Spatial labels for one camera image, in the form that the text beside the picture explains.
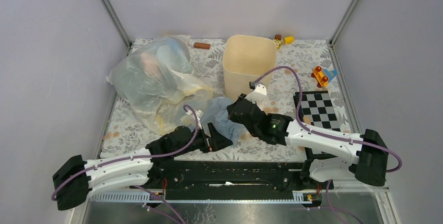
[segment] trash bin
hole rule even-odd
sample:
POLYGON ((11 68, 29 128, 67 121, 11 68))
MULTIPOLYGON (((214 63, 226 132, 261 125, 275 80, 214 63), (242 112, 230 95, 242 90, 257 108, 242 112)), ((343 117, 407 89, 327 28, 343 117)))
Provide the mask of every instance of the trash bin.
MULTIPOLYGON (((250 93, 249 82, 274 68, 276 60, 273 40, 245 35, 230 37, 222 60, 226 97, 236 101, 240 94, 250 93)), ((271 79, 269 74, 260 82, 268 88, 271 79)))

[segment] floral tablecloth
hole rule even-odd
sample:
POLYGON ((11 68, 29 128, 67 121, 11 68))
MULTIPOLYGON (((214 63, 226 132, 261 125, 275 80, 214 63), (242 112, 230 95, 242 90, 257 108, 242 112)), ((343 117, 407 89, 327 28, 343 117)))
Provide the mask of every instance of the floral tablecloth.
MULTIPOLYGON (((132 51, 137 50, 150 40, 137 39, 132 51)), ((191 49, 192 64, 198 78, 214 89, 214 97, 223 96, 225 84, 223 80, 222 57, 226 40, 198 39, 198 42, 211 44, 211 49, 191 49)), ((317 88, 317 82, 311 78, 313 67, 333 69, 326 40, 296 40, 292 44, 283 45, 277 50, 277 66, 291 66, 298 73, 303 91, 326 90, 317 88)), ((334 105, 335 114, 343 132, 349 132, 349 123, 344 108, 343 96, 333 79, 327 90, 334 105)), ((268 89, 268 96, 261 108, 267 113, 280 113, 295 117, 294 92, 298 86, 289 70, 274 72, 268 89)), ((131 111, 129 104, 117 97, 108 130, 103 137, 101 158, 114 157, 138 150, 146 144, 157 140, 160 135, 151 132, 131 111)), ((176 157, 178 160, 242 160, 242 161, 292 161, 306 159, 303 148, 292 149, 281 145, 269 145, 249 133, 241 136, 234 145, 218 152, 203 154, 199 150, 176 157)))

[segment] checkerboard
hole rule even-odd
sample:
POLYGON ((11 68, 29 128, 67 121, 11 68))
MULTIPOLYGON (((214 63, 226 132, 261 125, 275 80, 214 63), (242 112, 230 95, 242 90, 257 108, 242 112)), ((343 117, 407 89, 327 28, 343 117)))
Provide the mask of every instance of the checkerboard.
MULTIPOLYGON (((297 105, 299 98, 300 93, 296 92, 294 96, 295 105, 297 105)), ((340 124, 335 115, 328 91, 303 92, 299 116, 300 119, 303 119, 303 116, 310 117, 311 124, 314 126, 340 132, 340 124)))

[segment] gray wall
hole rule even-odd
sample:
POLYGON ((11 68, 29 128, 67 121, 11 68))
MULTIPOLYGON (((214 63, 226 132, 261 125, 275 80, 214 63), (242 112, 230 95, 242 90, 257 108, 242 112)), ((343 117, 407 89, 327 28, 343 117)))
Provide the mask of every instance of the gray wall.
POLYGON ((99 0, 0 0, 0 222, 63 223, 52 174, 92 158, 125 46, 99 0))
POLYGON ((110 0, 129 36, 329 39, 351 0, 110 0))
POLYGON ((336 45, 362 128, 403 158, 388 175, 402 223, 443 217, 442 21, 443 0, 361 0, 336 45))

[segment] table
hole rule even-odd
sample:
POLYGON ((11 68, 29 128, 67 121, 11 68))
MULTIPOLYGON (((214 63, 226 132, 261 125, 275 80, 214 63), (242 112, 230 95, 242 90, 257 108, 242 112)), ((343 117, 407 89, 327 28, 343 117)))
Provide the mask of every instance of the table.
MULTIPOLYGON (((149 39, 135 40, 132 51, 147 44, 149 39)), ((212 86, 214 97, 223 96, 224 80, 222 57, 225 39, 198 39, 198 42, 211 44, 209 50, 191 47, 196 40, 189 42, 192 65, 195 74, 202 81, 212 86)), ((317 88, 317 82, 311 77, 312 69, 321 66, 334 69, 326 40, 295 40, 292 44, 283 45, 277 50, 277 66, 287 65, 295 69, 301 80, 303 91, 326 90, 317 88)), ((349 132, 350 126, 345 110, 345 102, 340 92, 337 78, 329 82, 327 87, 334 111, 343 132, 349 132)), ((289 70, 274 72, 269 85, 268 96, 261 104, 267 113, 279 113, 295 118, 294 92, 298 85, 289 70)), ((122 155, 143 148, 146 144, 157 140, 160 135, 151 132, 142 121, 138 120, 129 104, 119 96, 113 106, 109 125, 103 137, 100 158, 122 155)), ((217 152, 207 154, 199 150, 176 157, 177 160, 225 160, 225 161, 277 161, 303 162, 306 159, 304 149, 292 149, 281 145, 269 145, 245 133, 234 145, 217 152)))

